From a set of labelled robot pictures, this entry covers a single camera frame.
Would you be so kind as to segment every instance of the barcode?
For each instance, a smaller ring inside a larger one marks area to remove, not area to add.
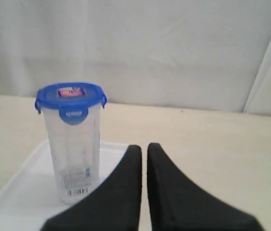
[[[83,189],[70,189],[67,191],[68,196],[76,196],[76,195],[82,195],[88,193],[88,188]]]

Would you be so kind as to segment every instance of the plastic container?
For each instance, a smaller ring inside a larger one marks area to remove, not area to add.
[[[90,83],[59,83],[37,93],[59,197],[69,205],[99,185],[100,109],[106,103],[101,87]]]

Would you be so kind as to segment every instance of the table surface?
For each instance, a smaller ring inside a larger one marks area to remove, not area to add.
[[[218,198],[254,214],[271,231],[271,117],[109,103],[101,139],[143,151],[140,230],[151,230],[146,150],[159,142],[177,166]],[[0,96],[0,189],[47,139],[34,99]]]

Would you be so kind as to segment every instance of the white tray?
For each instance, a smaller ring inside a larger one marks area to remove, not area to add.
[[[100,143],[104,180],[122,158],[127,145]],[[55,186],[49,142],[41,143],[0,192],[0,231],[38,231],[45,220],[68,208]]]

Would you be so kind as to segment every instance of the blue lid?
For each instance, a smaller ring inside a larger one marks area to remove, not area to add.
[[[100,86],[91,83],[57,83],[46,86],[37,92],[35,108],[58,110],[61,119],[72,125],[81,123],[88,115],[88,108],[107,103],[107,97]]]

